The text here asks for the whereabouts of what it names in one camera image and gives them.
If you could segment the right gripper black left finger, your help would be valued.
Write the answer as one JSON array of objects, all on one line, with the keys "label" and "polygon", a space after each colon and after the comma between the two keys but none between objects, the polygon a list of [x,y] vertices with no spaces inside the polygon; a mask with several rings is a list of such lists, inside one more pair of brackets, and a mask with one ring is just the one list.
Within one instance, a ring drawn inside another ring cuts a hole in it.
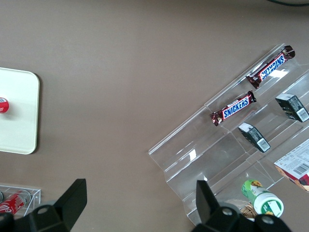
[{"label": "right gripper black left finger", "polygon": [[53,205],[41,205],[15,221],[14,231],[70,232],[86,204],[86,180],[76,179]]}]

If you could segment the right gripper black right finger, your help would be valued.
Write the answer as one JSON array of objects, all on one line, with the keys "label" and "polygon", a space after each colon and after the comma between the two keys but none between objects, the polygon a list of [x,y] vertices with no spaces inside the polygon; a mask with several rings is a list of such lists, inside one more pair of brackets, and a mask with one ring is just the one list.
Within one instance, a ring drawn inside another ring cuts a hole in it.
[{"label": "right gripper black right finger", "polygon": [[196,206],[200,217],[194,232],[254,232],[254,222],[248,220],[232,204],[219,203],[208,183],[198,180]]}]

